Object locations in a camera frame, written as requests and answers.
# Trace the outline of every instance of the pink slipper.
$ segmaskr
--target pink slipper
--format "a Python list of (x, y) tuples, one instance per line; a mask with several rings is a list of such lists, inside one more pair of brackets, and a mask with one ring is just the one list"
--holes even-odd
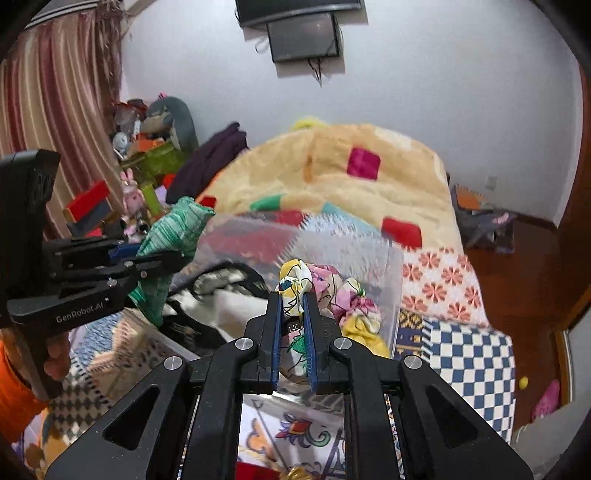
[(546, 415), (558, 410), (560, 407), (560, 382), (558, 380), (552, 380), (552, 383), (546, 391), (540, 401), (534, 407), (534, 411), (531, 414), (531, 421), (541, 419)]

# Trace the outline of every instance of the television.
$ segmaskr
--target television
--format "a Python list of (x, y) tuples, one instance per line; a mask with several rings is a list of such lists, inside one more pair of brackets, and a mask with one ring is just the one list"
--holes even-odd
[(236, 0), (241, 27), (265, 24), (282, 18), (338, 10), (361, 10), (362, 0)]
[(330, 13), (298, 15), (267, 24), (273, 63), (338, 57), (339, 37)]

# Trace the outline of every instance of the floral patterned fabric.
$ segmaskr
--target floral patterned fabric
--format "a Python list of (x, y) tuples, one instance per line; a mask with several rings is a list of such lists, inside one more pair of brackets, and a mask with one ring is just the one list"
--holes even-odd
[[(394, 416), (389, 402), (386, 401), (386, 404), (398, 472), (403, 474)], [(238, 460), (283, 474), (299, 466), (316, 480), (344, 480), (344, 423), (342, 415), (305, 408), (275, 395), (245, 395)]]
[(369, 348), (374, 355), (390, 357), (384, 340), (378, 335), (381, 316), (375, 303), (354, 278), (343, 281), (331, 265), (306, 264), (296, 258), (285, 262), (279, 273), (277, 291), (283, 299), (283, 313), (290, 320), (284, 325), (281, 338), (281, 373), (290, 380), (295, 391), (307, 385), (306, 343), (301, 314), (303, 295), (316, 295), (320, 314), (339, 322), (343, 336)]
[(476, 273), (467, 255), (453, 248), (404, 251), (401, 307), (441, 320), (489, 326)]

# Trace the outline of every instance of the wall-mounted tv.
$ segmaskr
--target wall-mounted tv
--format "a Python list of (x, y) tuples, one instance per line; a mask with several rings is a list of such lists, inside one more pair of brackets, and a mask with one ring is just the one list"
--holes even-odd
[(236, 0), (241, 27), (265, 24), (295, 15), (361, 10), (362, 0)]

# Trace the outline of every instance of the red box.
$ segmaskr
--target red box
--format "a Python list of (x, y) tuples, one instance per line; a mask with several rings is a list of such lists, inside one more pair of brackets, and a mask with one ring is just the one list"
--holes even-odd
[(79, 194), (72, 200), (63, 213), (66, 221), (77, 223), (86, 216), (94, 207), (109, 196), (109, 187), (104, 180), (96, 181), (87, 191)]

